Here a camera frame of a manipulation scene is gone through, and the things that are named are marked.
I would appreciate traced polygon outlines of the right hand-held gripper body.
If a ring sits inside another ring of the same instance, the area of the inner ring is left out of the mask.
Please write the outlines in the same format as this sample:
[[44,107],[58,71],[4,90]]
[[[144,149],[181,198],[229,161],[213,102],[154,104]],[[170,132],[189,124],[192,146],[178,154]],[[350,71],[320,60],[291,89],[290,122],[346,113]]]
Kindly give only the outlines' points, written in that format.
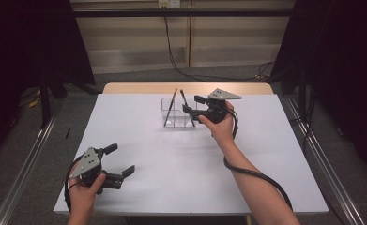
[[206,97],[206,110],[193,110],[191,117],[198,121],[199,115],[204,115],[214,124],[220,123],[225,115],[227,115],[228,107],[226,101],[230,99],[241,99],[241,96],[230,93],[220,88],[215,89]]

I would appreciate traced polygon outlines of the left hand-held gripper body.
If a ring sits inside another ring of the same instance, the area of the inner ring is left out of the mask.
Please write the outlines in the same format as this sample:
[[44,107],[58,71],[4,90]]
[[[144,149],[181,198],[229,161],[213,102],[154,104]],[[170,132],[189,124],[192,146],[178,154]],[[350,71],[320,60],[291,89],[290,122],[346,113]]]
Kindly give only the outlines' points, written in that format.
[[124,177],[122,174],[107,173],[102,169],[102,157],[104,148],[96,149],[89,147],[84,153],[78,157],[78,165],[73,165],[73,170],[69,172],[69,179],[80,178],[81,181],[88,187],[90,187],[97,176],[101,173],[106,175],[106,179],[98,190],[98,194],[101,194],[105,188],[121,189]]

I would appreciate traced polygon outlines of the clear acrylic organizer box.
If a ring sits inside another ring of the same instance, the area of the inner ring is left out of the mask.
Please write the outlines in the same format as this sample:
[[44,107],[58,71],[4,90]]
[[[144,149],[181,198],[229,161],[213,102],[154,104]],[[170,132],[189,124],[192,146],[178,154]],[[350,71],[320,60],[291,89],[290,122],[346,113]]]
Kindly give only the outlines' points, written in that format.
[[[171,98],[163,97],[161,99],[161,115],[162,115],[162,124],[164,124],[164,120],[168,111],[168,107],[170,104]],[[192,97],[187,98],[188,104],[193,103],[196,106],[196,103],[193,101]],[[189,116],[183,112],[182,104],[183,104],[182,97],[176,97],[174,105],[169,115],[168,123],[166,128],[193,128],[191,124],[191,120]]]

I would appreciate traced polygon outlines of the black pen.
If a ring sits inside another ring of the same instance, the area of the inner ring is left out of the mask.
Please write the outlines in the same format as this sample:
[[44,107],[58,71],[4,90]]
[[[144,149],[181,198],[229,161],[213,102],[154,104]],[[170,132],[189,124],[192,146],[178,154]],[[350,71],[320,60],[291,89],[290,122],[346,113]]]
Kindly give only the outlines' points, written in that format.
[[[183,104],[182,105],[186,105],[186,106],[189,106],[188,105],[188,102],[187,102],[187,100],[186,100],[186,98],[185,98],[185,95],[184,95],[184,91],[183,91],[183,89],[180,89],[180,95],[182,96],[182,99],[183,99]],[[191,120],[191,124],[192,124],[192,126],[195,128],[195,124],[194,124],[194,122],[193,122],[193,119],[192,119],[192,117],[191,117],[191,115],[190,114],[188,114],[187,113],[187,115],[189,116],[189,118],[190,118],[190,120]]]

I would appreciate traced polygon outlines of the person's right hand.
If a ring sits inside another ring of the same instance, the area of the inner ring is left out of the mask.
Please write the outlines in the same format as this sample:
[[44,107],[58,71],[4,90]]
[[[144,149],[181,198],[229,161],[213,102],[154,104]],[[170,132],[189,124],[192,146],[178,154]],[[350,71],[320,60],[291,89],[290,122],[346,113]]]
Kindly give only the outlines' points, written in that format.
[[235,143],[233,138],[234,118],[230,113],[225,115],[218,124],[214,124],[204,115],[199,115],[198,118],[210,130],[211,136],[220,148],[225,148]]

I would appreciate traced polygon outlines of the person's left hand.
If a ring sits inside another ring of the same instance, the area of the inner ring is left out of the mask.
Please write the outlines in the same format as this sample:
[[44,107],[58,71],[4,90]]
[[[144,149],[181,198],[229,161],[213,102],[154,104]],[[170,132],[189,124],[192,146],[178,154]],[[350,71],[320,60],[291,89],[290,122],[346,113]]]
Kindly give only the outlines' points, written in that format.
[[78,177],[69,180],[68,191],[71,201],[70,215],[91,216],[97,192],[104,183],[105,178],[105,174],[99,174],[90,187],[84,186],[81,179]]

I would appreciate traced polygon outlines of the wooden table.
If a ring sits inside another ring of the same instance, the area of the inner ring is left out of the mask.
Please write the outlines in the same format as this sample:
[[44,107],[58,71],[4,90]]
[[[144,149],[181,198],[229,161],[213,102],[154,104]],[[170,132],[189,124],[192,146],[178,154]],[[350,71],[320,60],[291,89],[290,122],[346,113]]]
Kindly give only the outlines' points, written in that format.
[[172,94],[182,89],[189,95],[207,95],[216,88],[236,95],[271,95],[271,86],[263,82],[110,82],[104,94]]

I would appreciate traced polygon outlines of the white table board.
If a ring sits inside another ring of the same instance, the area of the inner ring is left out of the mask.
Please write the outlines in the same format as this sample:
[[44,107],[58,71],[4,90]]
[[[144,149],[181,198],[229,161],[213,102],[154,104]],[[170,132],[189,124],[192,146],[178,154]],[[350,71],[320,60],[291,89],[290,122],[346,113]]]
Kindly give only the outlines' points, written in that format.
[[[223,154],[203,125],[165,127],[167,94],[104,94],[97,98],[80,152],[118,148],[102,160],[109,173],[135,168],[121,189],[95,203],[106,215],[245,215],[244,202]],[[244,155],[286,191],[297,213],[328,207],[302,154],[279,98],[245,95],[233,103],[236,143]]]

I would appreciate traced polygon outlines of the black metal stand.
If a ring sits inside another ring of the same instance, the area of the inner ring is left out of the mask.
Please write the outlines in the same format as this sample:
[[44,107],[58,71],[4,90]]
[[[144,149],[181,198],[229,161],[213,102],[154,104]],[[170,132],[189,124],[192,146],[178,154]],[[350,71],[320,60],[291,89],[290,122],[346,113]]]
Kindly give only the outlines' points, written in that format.
[[41,127],[45,128],[49,123],[51,110],[49,102],[48,85],[46,82],[46,74],[42,73],[40,76],[40,100],[42,109],[42,123]]
[[306,71],[300,71],[300,79],[298,85],[298,109],[299,116],[302,121],[306,121]]

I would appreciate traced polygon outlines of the black curtain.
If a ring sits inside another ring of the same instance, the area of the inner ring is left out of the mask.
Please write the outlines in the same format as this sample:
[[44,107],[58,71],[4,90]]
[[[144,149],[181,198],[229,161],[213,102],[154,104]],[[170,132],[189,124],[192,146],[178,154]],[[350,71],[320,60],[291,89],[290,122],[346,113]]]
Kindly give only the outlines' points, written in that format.
[[295,0],[271,72],[290,93],[304,77],[367,164],[367,0]]
[[42,82],[56,95],[95,82],[70,0],[0,0],[0,143],[23,91]]

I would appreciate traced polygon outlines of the metal floor rail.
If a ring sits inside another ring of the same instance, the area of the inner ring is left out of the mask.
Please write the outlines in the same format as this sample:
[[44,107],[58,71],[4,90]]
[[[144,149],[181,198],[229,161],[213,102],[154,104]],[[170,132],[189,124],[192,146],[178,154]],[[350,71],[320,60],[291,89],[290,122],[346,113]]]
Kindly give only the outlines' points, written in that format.
[[298,121],[298,126],[304,135],[304,140],[309,145],[310,151],[313,153],[320,170],[326,177],[333,195],[341,206],[348,223],[350,225],[365,225],[357,206],[346,191],[344,184],[341,182],[337,173],[332,168],[328,157],[314,135],[310,125],[304,121],[303,115],[299,114],[299,105],[292,97],[289,97],[286,102],[291,113]]
[[39,130],[38,136],[36,137],[35,142],[30,148],[29,154],[26,157],[22,168],[19,170],[19,173],[14,180],[11,188],[8,191],[8,194],[2,201],[0,205],[0,225],[8,225],[8,222],[15,210],[17,203],[19,202],[23,191],[27,185],[27,182],[33,172],[38,158],[42,152],[42,149],[45,143],[48,140],[49,135],[51,134],[56,117],[60,113],[63,102],[59,101],[55,103],[55,107],[51,110],[50,118],[48,122]]

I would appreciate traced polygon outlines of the white wall socket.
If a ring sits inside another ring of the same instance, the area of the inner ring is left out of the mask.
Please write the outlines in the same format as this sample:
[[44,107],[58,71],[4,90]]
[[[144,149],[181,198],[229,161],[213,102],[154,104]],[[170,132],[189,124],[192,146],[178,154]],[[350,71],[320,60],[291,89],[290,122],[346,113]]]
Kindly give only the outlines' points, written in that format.
[[158,0],[159,8],[180,8],[180,0]]

